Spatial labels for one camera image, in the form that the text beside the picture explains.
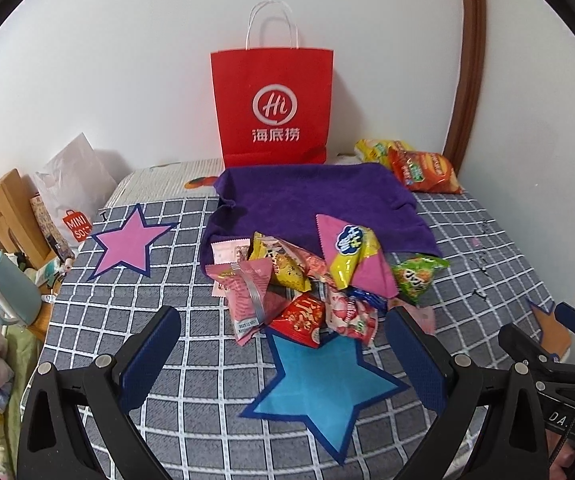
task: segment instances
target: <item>green snack package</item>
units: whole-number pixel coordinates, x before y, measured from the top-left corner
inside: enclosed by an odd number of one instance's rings
[[[447,269],[449,261],[436,256],[417,254],[402,264],[392,266],[392,273],[396,279],[402,295],[409,303],[416,304],[419,296],[423,294],[434,279],[437,270]]]

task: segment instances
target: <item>silver screw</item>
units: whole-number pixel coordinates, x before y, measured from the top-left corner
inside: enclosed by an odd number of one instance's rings
[[[107,354],[100,355],[94,360],[94,364],[96,364],[99,368],[105,368],[111,362],[112,357]]]
[[[526,375],[527,372],[529,371],[527,369],[527,366],[525,366],[523,363],[516,363],[514,365],[514,370],[517,371],[517,373],[521,374],[521,375]]]
[[[39,368],[37,368],[37,372],[39,375],[45,375],[52,369],[52,363],[41,363]]]
[[[460,367],[467,368],[472,364],[472,360],[465,354],[458,354],[454,357],[454,362]]]

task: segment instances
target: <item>wooden headboard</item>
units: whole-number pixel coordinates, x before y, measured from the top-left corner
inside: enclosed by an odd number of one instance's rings
[[[0,180],[0,250],[23,251],[35,269],[40,269],[51,250],[30,206],[30,192],[17,170]]]

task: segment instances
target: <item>circular white logo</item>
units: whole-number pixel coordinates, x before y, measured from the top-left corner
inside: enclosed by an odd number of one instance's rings
[[[284,85],[264,86],[254,96],[252,111],[262,123],[280,126],[296,114],[296,94]]]

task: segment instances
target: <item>gray checkered cloth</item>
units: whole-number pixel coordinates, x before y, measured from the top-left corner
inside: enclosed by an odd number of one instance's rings
[[[497,333],[515,322],[530,336],[538,325],[526,299],[541,306],[551,297],[525,257],[468,193],[416,194],[419,213],[432,228],[450,268],[422,297],[433,305],[437,337],[451,353],[466,352],[482,366],[508,368]],[[274,377],[264,335],[240,347],[228,308],[213,298],[212,280],[198,264],[199,240],[217,199],[185,198],[148,203],[148,223],[179,222],[155,241],[151,277],[112,269],[88,282],[101,256],[87,240],[55,303],[40,362],[83,367],[114,353],[141,330],[156,309],[181,313],[181,338],[141,409],[130,417],[172,478],[191,480],[390,479],[414,452],[434,420],[414,390],[363,410],[341,467],[299,422],[240,418],[238,414]],[[131,207],[102,212],[94,231],[116,228]],[[406,254],[389,254],[394,261]],[[404,381],[384,330],[363,350],[365,359]],[[85,428],[109,478],[120,473],[109,457],[88,408]],[[477,412],[459,455],[466,454],[485,412]]]

